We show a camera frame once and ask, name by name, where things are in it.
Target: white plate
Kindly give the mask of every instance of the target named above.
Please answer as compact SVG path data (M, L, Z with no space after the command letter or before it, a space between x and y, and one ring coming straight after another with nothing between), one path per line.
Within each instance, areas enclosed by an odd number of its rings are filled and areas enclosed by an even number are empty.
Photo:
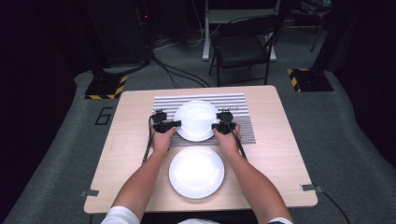
M190 101L175 113L174 121L181 120L177 133L192 142L201 142L213 136L212 123L219 111L205 101Z
M173 158L169 179L181 196L202 199L220 187L224 179L224 164L210 148L187 147Z

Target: person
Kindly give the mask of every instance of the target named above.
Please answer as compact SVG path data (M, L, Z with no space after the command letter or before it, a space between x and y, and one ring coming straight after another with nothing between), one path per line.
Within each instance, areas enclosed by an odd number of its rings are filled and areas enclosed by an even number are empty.
M234 133L239 139L242 138L240 129L240 125L236 123ZM175 127L166 133L153 132L153 152L122 186L103 220L103 224L140 223L169 148L171 137L175 132ZM242 157L233 134L222 134L216 129L213 130L213 133L219 140L219 146L224 157L233 167L240 188L258 223L291 224L292 218L289 209L280 193L264 174ZM181 223L193 223L193 221L196 221L196 223L215 223L210 221L200 222L200 220L195 219Z

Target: table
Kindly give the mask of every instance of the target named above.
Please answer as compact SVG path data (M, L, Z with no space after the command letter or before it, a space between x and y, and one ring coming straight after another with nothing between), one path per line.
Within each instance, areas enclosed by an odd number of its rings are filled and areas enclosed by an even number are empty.
M311 184L311 180L276 88L251 86L124 92L120 97L91 185L91 189L98 190L99 193L97 196L87 197L85 212L106 213L123 183L141 165L149 136L148 120L152 114L155 97L234 93L245 95L254 132L255 144L244 145L248 161L275 184L286 206L314 206L318 202L316 193L301 190L301 185ZM223 159L225 177L220 188L201 200L190 200L178 195L169 181L169 165L176 154L185 147L173 147L171 144L148 203L147 212L250 209L219 146L206 147L215 150Z
M280 0L276 0L274 8L263 9L209 9L209 0L205 0L205 45L202 59L209 60L210 30L209 23L227 23L229 21L252 16L275 15L279 10ZM271 50L271 62L276 61L275 50Z

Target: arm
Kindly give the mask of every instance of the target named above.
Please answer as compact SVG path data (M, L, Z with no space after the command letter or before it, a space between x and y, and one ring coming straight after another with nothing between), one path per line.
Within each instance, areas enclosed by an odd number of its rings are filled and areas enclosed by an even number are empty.
M234 132L241 139L241 127L236 124ZM232 133L222 134L213 130L225 158L233 167L236 179L259 223L268 223L275 217L292 221L290 212L273 183L239 154Z
M114 203L111 205L112 207L127 207L139 220L142 220L151 193L154 190L158 173L163 164L163 158L166 155L171 137L175 131L176 128L172 128L166 133L155 133L153 135L152 154L125 182Z

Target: chair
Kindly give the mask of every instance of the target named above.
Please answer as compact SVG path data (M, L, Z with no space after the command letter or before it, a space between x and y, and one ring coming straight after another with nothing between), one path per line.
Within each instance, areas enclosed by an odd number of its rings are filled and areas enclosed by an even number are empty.
M262 63L266 63L264 77L252 80L264 78L264 85L267 84L271 50L281 23L277 16L241 18L224 24L216 34L212 35L214 56L209 75L216 66L218 87L220 68L248 66L250 69L252 65ZM263 41L260 41L259 36L265 35L267 38L262 38Z
M298 0L290 6L289 14L294 17L294 19L311 21L317 26L315 41L312 45L311 52L315 49L323 23L331 11L331 0Z

